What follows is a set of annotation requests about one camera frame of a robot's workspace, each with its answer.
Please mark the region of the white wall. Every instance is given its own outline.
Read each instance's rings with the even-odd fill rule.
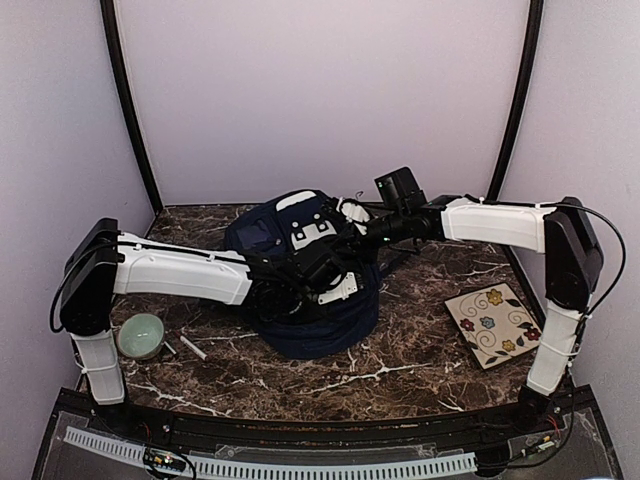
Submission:
[[[30,478],[69,337],[49,333],[65,259],[102,216],[152,219],[120,112],[97,1],[0,7],[0,477]]]
[[[640,478],[640,3],[549,0],[530,96],[503,198],[578,196],[624,233],[621,286],[590,322],[576,362],[603,409],[626,478]],[[606,287],[618,267],[615,237],[594,220]],[[543,292],[540,259],[523,256]]]
[[[528,0],[117,3],[166,203],[377,199],[405,164],[430,197],[486,192]]]

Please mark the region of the black cable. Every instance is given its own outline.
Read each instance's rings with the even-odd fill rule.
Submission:
[[[567,431],[567,435],[564,437],[564,440],[562,441],[562,443],[560,443],[560,445],[558,445],[556,447],[556,449],[553,452],[551,452],[551,454],[549,456],[547,456],[543,460],[540,460],[539,462],[536,462],[536,463],[527,463],[527,464],[524,464],[524,465],[510,465],[510,463],[513,463],[516,460],[520,460],[521,458],[524,458],[524,455],[522,454],[522,452],[518,452],[516,455],[514,455],[509,460],[506,460],[504,462],[500,462],[500,463],[478,463],[478,467],[479,468],[484,468],[484,469],[494,469],[494,468],[495,469],[498,469],[498,468],[504,468],[504,469],[535,468],[535,467],[539,467],[540,465],[544,465],[549,460],[551,460],[556,455],[558,455],[558,453],[560,453],[560,451],[567,445],[567,443],[569,443],[569,439],[571,438],[571,434],[573,433],[573,426],[575,424],[576,392],[575,392],[575,386],[573,385],[573,379],[572,378],[570,379],[569,384],[571,385],[571,418],[570,418],[570,423],[569,423],[569,430]]]
[[[198,480],[198,472],[197,472],[197,470],[196,470],[196,466],[193,464],[193,462],[192,462],[191,460],[189,460],[189,458],[188,458],[186,455],[184,455],[184,454],[182,454],[182,453],[180,453],[180,452],[176,452],[176,451],[174,451],[174,450],[171,450],[170,448],[167,448],[166,446],[163,446],[163,445],[157,445],[157,444],[155,444],[155,443],[153,443],[153,442],[151,442],[151,441],[146,441],[146,442],[144,442],[144,441],[140,441],[140,440],[138,440],[138,439],[136,439],[136,438],[129,437],[129,436],[127,436],[127,435],[122,435],[121,433],[117,433],[117,432],[116,432],[116,431],[114,431],[114,430],[113,430],[113,429],[112,429],[112,428],[107,424],[107,422],[106,422],[106,421],[105,421],[105,420],[104,420],[100,415],[98,415],[97,413],[94,413],[94,418],[98,419],[98,420],[100,421],[100,423],[102,424],[102,426],[103,426],[104,428],[106,428],[106,429],[109,431],[109,433],[111,433],[112,435],[115,435],[116,437],[122,438],[122,439],[124,439],[124,440],[127,440],[127,441],[129,441],[129,442],[133,442],[133,443],[142,443],[142,445],[143,445],[145,448],[156,448],[156,449],[158,449],[158,450],[163,450],[163,451],[165,451],[165,452],[172,453],[172,454],[173,454],[173,455],[175,455],[176,457],[181,458],[182,460],[184,460],[184,462],[189,466],[189,469],[191,470],[191,480]]]
[[[149,245],[149,244],[128,242],[128,241],[105,242],[105,243],[99,243],[97,245],[89,247],[84,252],[82,252],[82,254],[76,259],[76,261],[67,269],[64,277],[62,278],[62,282],[60,282],[60,286],[56,290],[56,293],[53,295],[53,300],[51,302],[51,309],[49,310],[49,329],[53,333],[60,333],[62,330],[64,330],[64,326],[62,325],[60,325],[59,327],[55,326],[56,306],[60,301],[60,296],[62,295],[63,290],[67,286],[67,283],[69,283],[69,280],[71,279],[71,277],[73,276],[73,274],[75,273],[79,265],[81,265],[89,256],[93,255],[98,250],[102,250],[105,248],[113,248],[117,246],[135,247],[137,245],[140,245],[144,250],[160,250],[160,251],[175,252],[175,253],[186,253],[186,254],[196,255],[196,256],[205,257],[205,258],[209,258],[211,256],[209,253],[201,252],[198,250],[190,250],[188,248],[172,247],[172,246],[164,246],[164,245]]]
[[[104,248],[113,248],[113,247],[117,247],[118,245],[135,246],[136,244],[133,242],[107,242],[107,243],[100,243],[98,245],[94,245],[93,247],[89,247],[84,252],[82,252],[82,254],[78,257],[78,259],[67,269],[64,277],[62,278],[62,282],[60,282],[60,286],[56,290],[56,293],[53,295],[53,300],[51,302],[51,309],[49,310],[49,329],[53,333],[60,333],[62,330],[64,330],[63,325],[60,325],[59,327],[55,326],[56,306],[58,305],[58,301],[60,300],[60,295],[62,295],[62,291],[67,286],[67,283],[69,283],[69,279],[75,273],[76,269],[78,268],[78,265],[80,265],[82,262],[84,262],[84,260],[87,257],[89,257],[90,255],[93,255],[98,250],[102,250]]]
[[[602,213],[596,210],[593,210],[591,208],[584,207],[582,205],[574,205],[572,203],[555,202],[555,203],[541,203],[539,205],[536,205],[533,203],[502,202],[497,200],[485,200],[484,202],[482,202],[480,201],[479,198],[476,198],[469,194],[465,195],[465,198],[468,200],[471,200],[474,203],[479,203],[483,205],[497,205],[497,206],[504,205],[504,206],[517,206],[517,207],[528,207],[528,208],[535,208],[536,206],[539,208],[573,208],[574,210],[580,210],[590,215],[593,215],[594,217],[599,218],[600,220],[602,220],[604,223],[607,224],[607,226],[613,231],[613,233],[618,238],[618,242],[620,244],[620,250],[622,253],[621,259],[620,259],[620,268],[618,269],[618,273],[616,274],[615,278],[613,279],[609,287],[605,290],[605,292],[600,296],[598,301],[591,308],[587,309],[587,311],[584,313],[582,320],[580,320],[580,323],[578,324],[578,329],[581,329],[584,326],[584,323],[589,319],[589,317],[593,314],[596,308],[598,308],[602,304],[602,302],[609,296],[609,294],[613,291],[613,289],[616,287],[616,285],[620,281],[620,278],[622,277],[622,273],[624,272],[624,269],[627,265],[627,246],[624,242],[622,233],[620,233],[620,230],[618,230],[618,227],[616,227],[615,224]]]
[[[613,231],[613,233],[615,233],[616,237],[618,237],[618,242],[620,243],[620,250],[622,252],[622,256],[621,256],[621,259],[620,259],[620,268],[618,269],[618,273],[616,274],[615,278],[613,279],[613,281],[609,285],[609,288],[607,288],[605,290],[605,292],[600,296],[600,298],[593,305],[593,307],[589,308],[585,312],[585,321],[586,321],[587,317],[589,317],[590,315],[593,314],[595,309],[598,308],[602,304],[602,302],[609,296],[609,294],[616,287],[616,285],[620,281],[620,278],[622,277],[622,273],[624,272],[624,269],[625,269],[625,267],[627,265],[627,246],[625,245],[624,238],[622,237],[622,233],[620,233],[620,230],[618,230],[618,228],[613,224],[613,222],[611,220],[609,220],[607,217],[605,217],[602,213],[597,212],[595,210],[592,210],[591,208],[583,207],[582,205],[573,205],[573,204],[570,204],[570,203],[545,203],[545,204],[540,205],[540,207],[542,207],[542,208],[546,208],[546,207],[573,208],[575,210],[581,210],[583,212],[589,213],[589,214],[593,215],[594,217],[599,218],[604,223],[606,223],[609,226],[609,228]]]

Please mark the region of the decorative tile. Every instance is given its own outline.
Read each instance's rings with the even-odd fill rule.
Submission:
[[[540,343],[538,325],[506,283],[460,295],[445,304],[485,370]]]

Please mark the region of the small bowl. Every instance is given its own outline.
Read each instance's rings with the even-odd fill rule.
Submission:
[[[118,350],[134,360],[148,360],[162,349],[164,325],[155,315],[139,313],[129,318],[118,332]]]

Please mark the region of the black bracket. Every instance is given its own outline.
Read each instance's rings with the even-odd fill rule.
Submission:
[[[561,203],[582,206],[565,197]],[[584,312],[604,263],[602,249],[584,211],[557,207],[544,217],[546,297],[568,310]]]
[[[70,276],[62,291],[60,322],[69,333],[90,336],[111,328],[109,314],[118,251],[115,247],[102,248],[85,259],[82,256],[89,248],[117,241],[118,234],[117,220],[103,218],[65,264],[65,274]]]

